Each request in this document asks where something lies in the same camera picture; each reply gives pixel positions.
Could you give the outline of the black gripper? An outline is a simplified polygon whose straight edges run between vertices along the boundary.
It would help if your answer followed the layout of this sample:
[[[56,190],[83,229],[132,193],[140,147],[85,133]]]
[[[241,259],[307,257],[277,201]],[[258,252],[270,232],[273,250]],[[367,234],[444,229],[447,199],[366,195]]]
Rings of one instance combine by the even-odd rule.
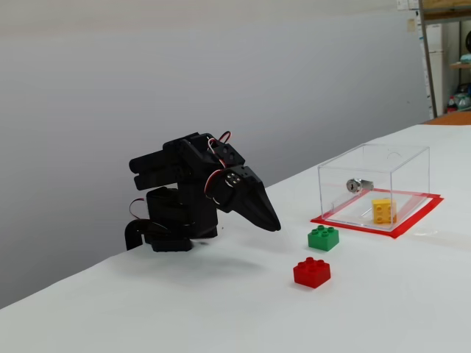
[[[248,166],[235,165],[213,177],[213,200],[225,213],[236,212],[269,232],[281,230],[277,213],[256,173]]]

